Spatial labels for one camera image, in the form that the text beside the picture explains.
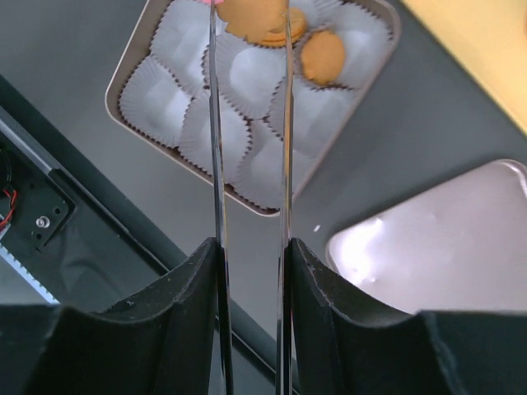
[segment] cupcake liner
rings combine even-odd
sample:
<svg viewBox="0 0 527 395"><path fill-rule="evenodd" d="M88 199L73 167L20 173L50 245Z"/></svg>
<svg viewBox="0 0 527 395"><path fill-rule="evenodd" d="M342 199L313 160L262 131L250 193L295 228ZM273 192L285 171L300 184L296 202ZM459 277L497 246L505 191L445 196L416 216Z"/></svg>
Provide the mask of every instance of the cupcake liner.
<svg viewBox="0 0 527 395"><path fill-rule="evenodd" d="M268 121L272 130L283 136L285 78L280 81L271 101ZM345 89L314 90L298 76L293 78L293 148L316 158L328 140L346 122L356 95Z"/></svg>
<svg viewBox="0 0 527 395"><path fill-rule="evenodd" d="M208 81L208 52L203 72ZM217 37L217 79L220 92L243 115L261 119L274 87L285 76L286 52L247 44L229 33Z"/></svg>
<svg viewBox="0 0 527 395"><path fill-rule="evenodd" d="M331 20L339 0L291 0L290 7L296 7L304 12L309 29L315 29Z"/></svg>
<svg viewBox="0 0 527 395"><path fill-rule="evenodd" d="M253 146L241 162L234 180L235 191L263 209L279 209L282 202L283 141L275 136L264 121L251 123ZM293 151L293 195L304 180L313 160Z"/></svg>
<svg viewBox="0 0 527 395"><path fill-rule="evenodd" d="M172 2L161 18L150 50L167 66L181 86L197 95L205 85L201 73L203 53L208 46L210 7L196 0ZM224 22L217 18L217 31Z"/></svg>
<svg viewBox="0 0 527 395"><path fill-rule="evenodd" d="M208 95L192 101L184 116L180 154L190 163L212 174L212 142ZM250 148L249 125L220 97L223 176L227 184L234 179L238 165Z"/></svg>
<svg viewBox="0 0 527 395"><path fill-rule="evenodd" d="M125 121L155 142L178 145L190 96L152 56L139 64L119 97Z"/></svg>
<svg viewBox="0 0 527 395"><path fill-rule="evenodd" d="M330 20L311 30L295 47L295 73L303 76L301 53L314 33L331 30L338 35L346 50L343 70L329 87L342 86L349 89L363 87L379 67L389 51L390 32L388 26L377 16L354 3L341 4ZM324 88L305 79L314 89Z"/></svg>

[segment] round cookie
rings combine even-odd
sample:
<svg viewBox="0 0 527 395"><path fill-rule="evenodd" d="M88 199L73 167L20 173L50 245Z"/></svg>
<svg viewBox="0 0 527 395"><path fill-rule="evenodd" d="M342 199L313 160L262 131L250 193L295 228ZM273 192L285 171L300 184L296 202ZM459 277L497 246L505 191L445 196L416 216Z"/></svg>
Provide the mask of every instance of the round cookie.
<svg viewBox="0 0 527 395"><path fill-rule="evenodd" d="M226 31L250 43L263 40L285 23L286 0L224 0L216 7L227 22Z"/></svg>
<svg viewBox="0 0 527 395"><path fill-rule="evenodd" d="M331 30L314 33L301 51L302 73L308 80L327 86L338 78L346 60L343 41Z"/></svg>
<svg viewBox="0 0 527 395"><path fill-rule="evenodd" d="M292 43L297 42L307 30L307 19L305 18L304 12L299 8L292 7L289 10L289 20L291 22L291 41ZM263 40L257 44L266 47L280 48L286 45L286 27L279 30L269 31Z"/></svg>

